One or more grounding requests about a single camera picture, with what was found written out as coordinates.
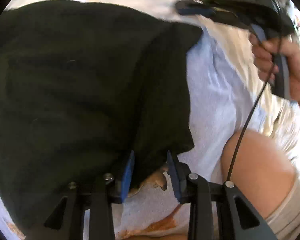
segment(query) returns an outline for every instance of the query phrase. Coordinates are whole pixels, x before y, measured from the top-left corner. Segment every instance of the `gray handle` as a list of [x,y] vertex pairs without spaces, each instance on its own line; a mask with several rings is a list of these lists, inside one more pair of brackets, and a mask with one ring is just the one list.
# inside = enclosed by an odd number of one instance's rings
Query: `gray handle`
[[[252,24],[251,31],[256,35],[260,43],[268,40],[265,31],[259,25]],[[275,75],[274,84],[271,84],[271,93],[278,97],[291,100],[287,57],[283,54],[272,55],[272,57],[274,63],[279,68],[279,72]]]

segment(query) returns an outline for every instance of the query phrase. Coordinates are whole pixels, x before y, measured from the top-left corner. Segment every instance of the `wire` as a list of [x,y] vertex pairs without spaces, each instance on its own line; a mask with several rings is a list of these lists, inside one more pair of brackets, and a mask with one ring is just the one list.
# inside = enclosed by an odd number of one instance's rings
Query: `wire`
[[[281,22],[281,30],[280,30],[280,33],[279,33],[280,41],[279,41],[279,44],[278,44],[278,50],[277,50],[277,54],[279,54],[279,53],[280,53],[280,50],[281,50],[281,45],[282,45],[282,29],[283,29],[283,23],[282,23],[282,19],[281,19],[281,10],[280,10],[278,4],[277,4],[275,1],[274,1],[274,4],[275,4],[276,7],[277,7],[277,10],[278,10],[278,13],[279,13],[279,17],[280,17],[280,22]],[[248,118],[247,118],[247,120],[246,120],[246,122],[245,122],[245,124],[244,124],[244,126],[243,126],[243,128],[242,128],[242,131],[241,131],[241,133],[240,133],[240,136],[239,136],[237,145],[236,145],[236,147],[235,147],[235,149],[234,149],[233,157],[232,157],[232,160],[231,160],[231,163],[230,163],[230,168],[229,168],[229,172],[228,172],[228,176],[227,176],[227,181],[229,181],[229,180],[231,179],[231,174],[232,174],[232,170],[233,170],[233,167],[234,167],[234,162],[235,162],[235,159],[236,159],[236,157],[237,157],[238,150],[239,150],[239,147],[240,147],[242,138],[243,138],[244,133],[245,133],[245,131],[246,131],[248,125],[249,125],[249,122],[250,122],[250,120],[251,120],[251,118],[252,118],[252,115],[253,115],[253,113],[254,113],[254,110],[256,109],[256,107],[257,107],[257,105],[258,105],[258,103],[259,103],[259,101],[260,101],[260,98],[261,98],[263,92],[265,91],[266,85],[268,84],[268,82],[269,82],[269,80],[270,80],[270,77],[271,77],[271,74],[272,74],[272,72],[273,72],[274,66],[275,66],[275,62],[274,62],[274,60],[273,60],[272,67],[270,68],[270,70],[269,70],[269,72],[268,72],[268,76],[267,76],[267,78],[266,78],[266,80],[265,80],[265,82],[264,82],[264,84],[263,84],[263,87],[262,87],[262,89],[261,89],[261,91],[260,91],[260,93],[259,93],[257,99],[255,100],[255,102],[254,102],[254,104],[253,104],[253,107],[252,107],[252,109],[251,109],[251,111],[250,111],[250,113],[249,113],[249,115],[248,115]]]

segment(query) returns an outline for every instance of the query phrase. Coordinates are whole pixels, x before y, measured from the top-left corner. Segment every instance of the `dark fabric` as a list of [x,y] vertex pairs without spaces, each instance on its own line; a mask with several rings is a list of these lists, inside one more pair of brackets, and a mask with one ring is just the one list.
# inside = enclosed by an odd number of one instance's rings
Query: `dark fabric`
[[110,171],[132,149],[137,185],[167,150],[193,148],[186,53],[201,34],[111,4],[2,14],[0,194],[22,229],[43,195]]

